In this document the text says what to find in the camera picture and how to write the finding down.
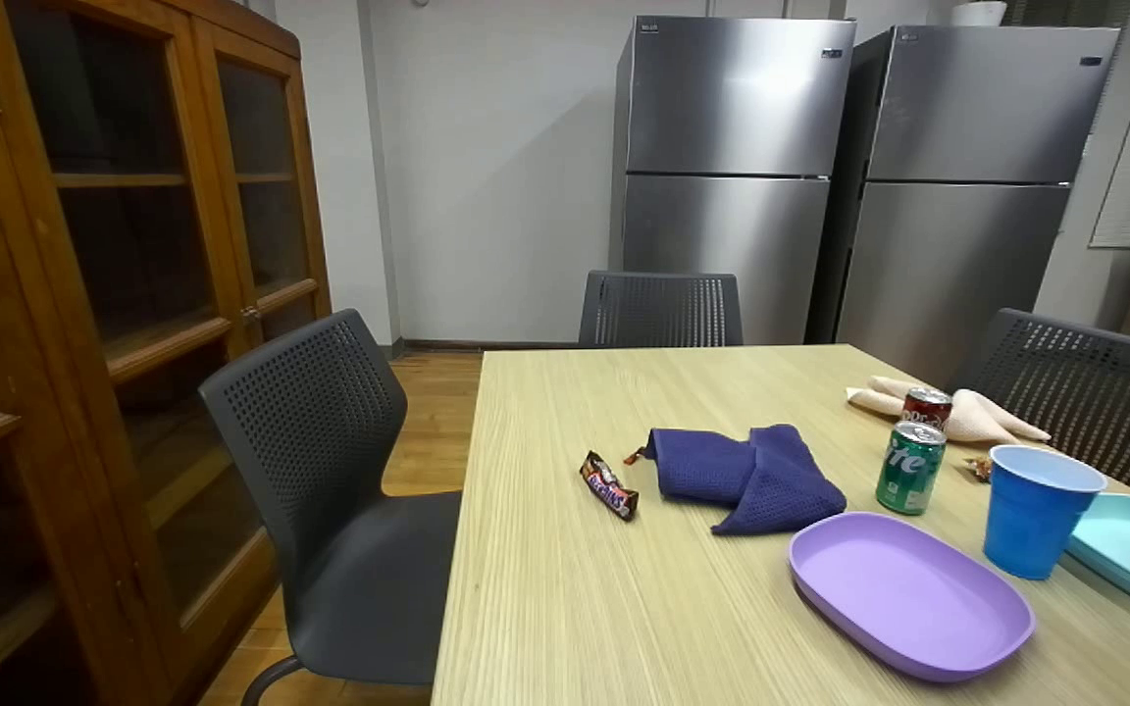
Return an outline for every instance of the table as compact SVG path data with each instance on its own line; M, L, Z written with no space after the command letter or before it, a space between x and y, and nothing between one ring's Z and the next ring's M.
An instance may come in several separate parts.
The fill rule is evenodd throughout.
M1130 598L1065 560L1018 579L1031 643L964 686L911 684L793 590L788 535L716 537L721 510L665 503L620 465L652 428L796 422L852 510L879 510L886 420L848 386L900 374L848 347L488 354L440 643L435 701L1130 701ZM579 480L602 452L644 493L631 526ZM949 448L916 526L983 556L988 485Z

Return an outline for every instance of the wooden floor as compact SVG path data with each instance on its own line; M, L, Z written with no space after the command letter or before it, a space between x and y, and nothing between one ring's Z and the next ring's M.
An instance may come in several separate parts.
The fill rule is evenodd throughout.
M397 454L389 464L384 480L389 493L431 493L463 485L479 370L484 370L479 350L410 347L397 354L397 378L410 394L410 420ZM282 654L288 654L282 601L271 598L202 701L203 706L238 701L246 684ZM416 706L416 701L428 701L428 689L357 686L320 677L306 669L288 675L262 696L262 706Z

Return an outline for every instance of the gray chair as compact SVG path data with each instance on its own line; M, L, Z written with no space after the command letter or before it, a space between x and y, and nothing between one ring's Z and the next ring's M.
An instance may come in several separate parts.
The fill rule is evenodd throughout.
M460 493L380 493L410 401L361 315L269 340L202 397L280 552L295 647L242 701L297 668L428 686Z
M594 271L580 347L742 347L733 273Z
M1002 311L959 387L1052 431L1052 448L1130 485L1130 339Z

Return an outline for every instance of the blue cup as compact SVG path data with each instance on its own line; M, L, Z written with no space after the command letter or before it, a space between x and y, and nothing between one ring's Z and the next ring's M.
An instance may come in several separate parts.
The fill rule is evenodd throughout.
M1014 577L1047 579L1081 513L1098 499L1107 473L1026 442L1002 442L994 460L984 552Z

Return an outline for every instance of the stainless steel refrigerator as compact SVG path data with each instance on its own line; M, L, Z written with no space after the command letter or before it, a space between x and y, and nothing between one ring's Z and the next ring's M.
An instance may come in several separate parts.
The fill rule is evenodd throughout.
M611 262L738 273L747 340L805 340L852 20L635 20Z
M1115 29L896 29L856 46L813 340L936 386L1031 311Z

